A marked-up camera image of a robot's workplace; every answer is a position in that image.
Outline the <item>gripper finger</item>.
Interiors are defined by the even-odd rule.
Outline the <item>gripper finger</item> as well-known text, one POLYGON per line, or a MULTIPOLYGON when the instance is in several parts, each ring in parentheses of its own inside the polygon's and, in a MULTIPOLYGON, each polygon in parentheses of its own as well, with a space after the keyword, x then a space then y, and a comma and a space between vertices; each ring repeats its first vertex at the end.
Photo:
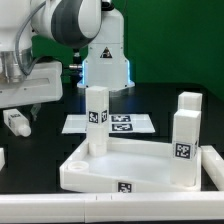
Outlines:
POLYGON ((40 103, 34 104, 32 106, 32 108, 31 108, 31 115, 33 117, 33 120, 37 119, 37 115, 38 115, 40 109, 41 109, 41 104, 40 103))

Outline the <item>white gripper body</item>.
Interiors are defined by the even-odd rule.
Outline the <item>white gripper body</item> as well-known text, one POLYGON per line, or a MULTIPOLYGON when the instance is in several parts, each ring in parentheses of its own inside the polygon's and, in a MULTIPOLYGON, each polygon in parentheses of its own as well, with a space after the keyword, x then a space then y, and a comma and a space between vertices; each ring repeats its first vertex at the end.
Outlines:
POLYGON ((58 61, 38 63, 23 82, 0 84, 0 108, 59 100, 63 95, 61 74, 58 61))

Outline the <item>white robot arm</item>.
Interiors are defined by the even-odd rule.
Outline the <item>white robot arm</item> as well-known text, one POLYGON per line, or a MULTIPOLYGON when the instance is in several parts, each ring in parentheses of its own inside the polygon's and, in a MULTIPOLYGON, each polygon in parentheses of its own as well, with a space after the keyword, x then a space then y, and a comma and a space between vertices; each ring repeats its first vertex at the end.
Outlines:
POLYGON ((0 0, 0 108, 57 101, 62 64, 32 53, 32 37, 80 49, 101 27, 102 0, 0 0))

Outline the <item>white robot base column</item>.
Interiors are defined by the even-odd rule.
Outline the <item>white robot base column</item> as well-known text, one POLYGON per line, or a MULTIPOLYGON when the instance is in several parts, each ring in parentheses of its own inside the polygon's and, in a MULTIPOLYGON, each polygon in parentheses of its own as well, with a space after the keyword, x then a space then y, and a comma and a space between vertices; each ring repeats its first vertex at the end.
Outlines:
POLYGON ((130 62, 124 54, 124 18, 112 0, 102 0, 102 23, 98 35, 88 45, 82 62, 78 88, 107 87, 110 92, 135 86, 130 77, 130 62))

